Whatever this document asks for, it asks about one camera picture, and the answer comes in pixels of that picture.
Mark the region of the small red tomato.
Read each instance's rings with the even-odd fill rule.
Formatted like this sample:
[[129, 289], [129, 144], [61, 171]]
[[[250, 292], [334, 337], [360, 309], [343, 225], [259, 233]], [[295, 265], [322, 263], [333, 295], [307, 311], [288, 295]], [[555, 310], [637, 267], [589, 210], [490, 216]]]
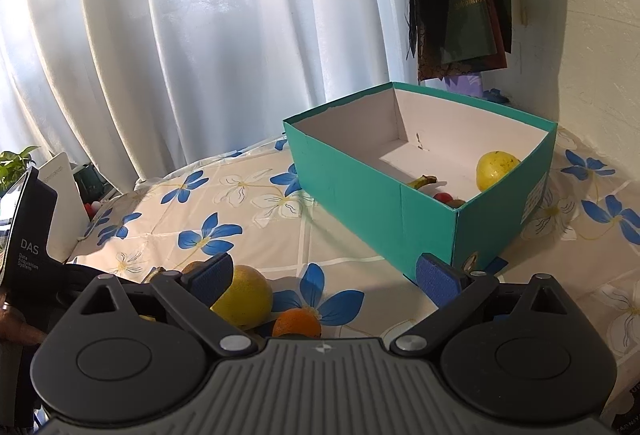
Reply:
[[433, 198], [441, 203], [448, 203], [454, 200], [454, 198], [452, 198], [452, 195], [449, 195], [448, 192], [437, 192], [437, 194], [435, 194]]

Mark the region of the yellow lemon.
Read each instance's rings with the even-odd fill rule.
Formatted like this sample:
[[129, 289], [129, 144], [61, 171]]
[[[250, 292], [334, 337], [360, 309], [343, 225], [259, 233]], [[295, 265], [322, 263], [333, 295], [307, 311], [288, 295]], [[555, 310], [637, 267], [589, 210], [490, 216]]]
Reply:
[[257, 269], [238, 265], [234, 267], [230, 287], [210, 310], [229, 325], [248, 331], [269, 319], [272, 303], [268, 280]]

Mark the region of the brown kiwi fruit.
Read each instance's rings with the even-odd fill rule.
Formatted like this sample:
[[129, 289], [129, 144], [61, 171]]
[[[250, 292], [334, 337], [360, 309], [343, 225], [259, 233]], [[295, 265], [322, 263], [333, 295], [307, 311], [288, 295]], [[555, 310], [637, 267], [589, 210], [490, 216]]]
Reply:
[[462, 199], [452, 199], [447, 202], [447, 206], [453, 209], [459, 209], [465, 205], [465, 201]]

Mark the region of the floral blue white tablecloth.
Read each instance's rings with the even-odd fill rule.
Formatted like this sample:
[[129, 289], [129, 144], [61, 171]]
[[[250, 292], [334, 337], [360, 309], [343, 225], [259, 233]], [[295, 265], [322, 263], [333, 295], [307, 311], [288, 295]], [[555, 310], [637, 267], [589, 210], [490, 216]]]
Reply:
[[[205, 257], [204, 221], [240, 227], [222, 246], [332, 337], [393, 340], [433, 303], [300, 190], [285, 138], [218, 156], [104, 204], [70, 262], [132, 281]], [[567, 130], [556, 134], [540, 207], [502, 253], [500, 279], [551, 273], [602, 335], [617, 382], [603, 418], [639, 429], [639, 185]]]

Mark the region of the green potted plant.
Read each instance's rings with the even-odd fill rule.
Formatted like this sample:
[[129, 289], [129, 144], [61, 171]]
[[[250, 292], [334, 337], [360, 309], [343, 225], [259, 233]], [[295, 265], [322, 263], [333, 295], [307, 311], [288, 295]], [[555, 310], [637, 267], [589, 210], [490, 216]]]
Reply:
[[35, 163], [32, 160], [32, 151], [38, 146], [27, 146], [16, 154], [13, 151], [2, 151], [0, 155], [0, 196], [4, 196], [9, 189], [27, 171], [29, 166]]

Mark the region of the small orange tangerine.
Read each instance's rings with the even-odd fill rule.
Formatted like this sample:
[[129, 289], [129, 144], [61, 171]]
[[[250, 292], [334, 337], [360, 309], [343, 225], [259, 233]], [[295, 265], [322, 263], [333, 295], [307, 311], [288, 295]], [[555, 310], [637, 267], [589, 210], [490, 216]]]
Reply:
[[303, 308], [292, 308], [284, 311], [277, 318], [272, 328], [273, 337], [301, 335], [302, 337], [319, 339], [321, 333], [322, 328], [318, 318], [311, 311]]

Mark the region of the upper spotted yellow banana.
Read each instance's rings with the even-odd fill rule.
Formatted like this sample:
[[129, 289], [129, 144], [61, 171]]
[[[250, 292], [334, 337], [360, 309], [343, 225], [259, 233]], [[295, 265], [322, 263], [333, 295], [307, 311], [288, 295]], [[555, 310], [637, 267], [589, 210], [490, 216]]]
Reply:
[[413, 189], [419, 190], [422, 187], [425, 187], [427, 185], [433, 185], [433, 184], [436, 184], [437, 182], [438, 182], [438, 179], [434, 175], [421, 175], [415, 180], [408, 182], [407, 186]]

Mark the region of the yellow green pear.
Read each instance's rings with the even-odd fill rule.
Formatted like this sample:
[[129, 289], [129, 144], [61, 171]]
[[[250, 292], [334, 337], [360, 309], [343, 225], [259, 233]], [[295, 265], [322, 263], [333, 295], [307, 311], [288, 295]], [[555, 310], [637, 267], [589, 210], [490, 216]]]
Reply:
[[476, 165], [476, 186], [480, 192], [484, 192], [494, 186], [503, 177], [508, 175], [521, 163], [514, 155], [506, 151], [489, 151], [482, 155]]

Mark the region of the teal cardboard box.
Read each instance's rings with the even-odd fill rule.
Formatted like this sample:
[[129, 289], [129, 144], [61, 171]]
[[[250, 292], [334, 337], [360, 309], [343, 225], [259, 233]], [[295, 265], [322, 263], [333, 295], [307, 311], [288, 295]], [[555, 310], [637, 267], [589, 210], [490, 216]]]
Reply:
[[[486, 267], [521, 233], [547, 184], [554, 122], [437, 88], [390, 82], [284, 120], [300, 186], [409, 278], [431, 253]], [[489, 151], [521, 163], [480, 192]], [[421, 175], [438, 182], [407, 186]], [[433, 198], [448, 192], [459, 209]]]

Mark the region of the purple cloth item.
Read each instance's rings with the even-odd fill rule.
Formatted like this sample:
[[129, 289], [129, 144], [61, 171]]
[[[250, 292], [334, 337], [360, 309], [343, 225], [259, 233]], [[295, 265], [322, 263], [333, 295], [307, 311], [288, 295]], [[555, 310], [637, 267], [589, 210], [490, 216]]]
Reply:
[[444, 79], [446, 90], [450, 93], [460, 94], [475, 98], [483, 97], [482, 76], [477, 73], [460, 74]]

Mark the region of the white sheer curtain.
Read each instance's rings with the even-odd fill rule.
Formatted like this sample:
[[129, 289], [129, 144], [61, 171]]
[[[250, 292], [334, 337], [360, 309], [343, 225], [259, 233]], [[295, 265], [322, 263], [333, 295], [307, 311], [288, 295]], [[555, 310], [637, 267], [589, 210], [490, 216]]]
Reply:
[[1, 146], [120, 190], [416, 77], [405, 0], [1, 0]]

